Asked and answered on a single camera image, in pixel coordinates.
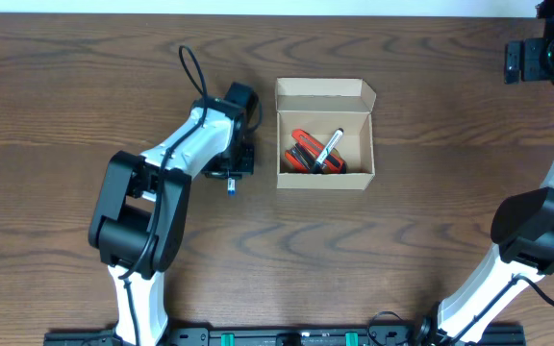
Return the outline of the blue whiteboard marker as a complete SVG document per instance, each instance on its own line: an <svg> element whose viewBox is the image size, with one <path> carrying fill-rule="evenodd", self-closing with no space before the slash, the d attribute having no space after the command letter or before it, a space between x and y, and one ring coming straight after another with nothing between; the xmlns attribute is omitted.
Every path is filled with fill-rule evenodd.
<svg viewBox="0 0 554 346"><path fill-rule="evenodd" d="M236 194L236 180L234 178L229 178L227 183L227 192L229 195Z"/></svg>

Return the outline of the black cap whiteboard marker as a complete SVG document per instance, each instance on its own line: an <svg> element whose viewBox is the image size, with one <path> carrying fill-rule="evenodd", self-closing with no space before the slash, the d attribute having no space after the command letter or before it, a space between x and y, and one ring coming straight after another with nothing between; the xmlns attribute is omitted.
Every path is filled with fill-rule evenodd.
<svg viewBox="0 0 554 346"><path fill-rule="evenodd" d="M327 142L327 144L322 148L322 150L319 152L315 164L311 170L313 174L321 174L323 171L324 162L328 158L328 156L331 154L331 152L335 149L337 144L339 143L340 139L343 136L343 128L337 128L334 134L332 135L331 139Z"/></svg>

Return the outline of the brown cardboard box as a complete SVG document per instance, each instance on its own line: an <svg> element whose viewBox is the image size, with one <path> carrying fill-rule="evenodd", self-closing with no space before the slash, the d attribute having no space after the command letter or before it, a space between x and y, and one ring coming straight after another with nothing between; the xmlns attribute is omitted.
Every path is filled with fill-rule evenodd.
<svg viewBox="0 0 554 346"><path fill-rule="evenodd" d="M375 176L372 116L376 93L362 79L279 78L277 114L277 186L298 189L364 190ZM298 172L286 159L295 145L292 133L302 130L326 144L343 130L335 150L343 173Z"/></svg>

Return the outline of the orange utility knife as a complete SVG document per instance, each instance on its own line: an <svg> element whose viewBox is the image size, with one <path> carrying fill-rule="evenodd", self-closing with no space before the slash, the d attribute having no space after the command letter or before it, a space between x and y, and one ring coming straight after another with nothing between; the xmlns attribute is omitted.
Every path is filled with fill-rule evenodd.
<svg viewBox="0 0 554 346"><path fill-rule="evenodd" d="M309 162L310 171L308 173L310 173L319 152L325 145L302 129L293 130L291 136L295 140L294 146L300 149ZM345 160L340 156L339 151L334 149L324 162L323 171L331 174L344 174L346 168Z"/></svg>

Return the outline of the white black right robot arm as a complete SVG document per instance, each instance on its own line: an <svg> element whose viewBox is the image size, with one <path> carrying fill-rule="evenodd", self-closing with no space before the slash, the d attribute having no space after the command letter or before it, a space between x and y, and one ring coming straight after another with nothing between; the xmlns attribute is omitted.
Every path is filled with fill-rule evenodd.
<svg viewBox="0 0 554 346"><path fill-rule="evenodd" d="M554 1L542 1L542 37L505 46L504 82L548 81L554 86ZM436 303L411 338L413 345L510 345L513 333L492 320L526 287L554 273L554 160L540 188L504 200L491 223L492 245L452 295Z"/></svg>

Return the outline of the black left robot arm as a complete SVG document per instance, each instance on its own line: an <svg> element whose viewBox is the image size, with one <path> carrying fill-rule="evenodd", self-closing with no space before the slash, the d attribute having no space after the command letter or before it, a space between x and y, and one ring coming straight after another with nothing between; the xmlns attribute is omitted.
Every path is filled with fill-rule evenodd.
<svg viewBox="0 0 554 346"><path fill-rule="evenodd" d="M88 230L117 297L118 320L105 341L166 341L164 273L182 243L191 183L198 175L232 182L253 173L249 120L259 104L252 87L232 83L222 98L194 101L188 120L156 147L110 159Z"/></svg>

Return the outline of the red black utility knife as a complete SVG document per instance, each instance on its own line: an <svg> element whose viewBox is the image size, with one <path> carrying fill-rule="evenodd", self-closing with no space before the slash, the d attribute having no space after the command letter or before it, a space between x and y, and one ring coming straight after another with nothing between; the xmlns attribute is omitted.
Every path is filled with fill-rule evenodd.
<svg viewBox="0 0 554 346"><path fill-rule="evenodd" d="M310 171L309 162L297 146L293 146L285 152L286 161L299 173Z"/></svg>

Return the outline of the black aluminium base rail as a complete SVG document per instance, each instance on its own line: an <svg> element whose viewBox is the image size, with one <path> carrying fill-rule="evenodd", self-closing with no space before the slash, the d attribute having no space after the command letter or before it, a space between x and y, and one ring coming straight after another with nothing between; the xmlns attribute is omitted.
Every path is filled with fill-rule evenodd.
<svg viewBox="0 0 554 346"><path fill-rule="evenodd" d="M157 345L168 346L369 346L414 345L413 327L406 324L374 325L370 328L303 330L208 330L182 328L167 332ZM113 330L85 333L48 333L44 346L132 345ZM522 326L491 324L478 343L483 346L527 345Z"/></svg>

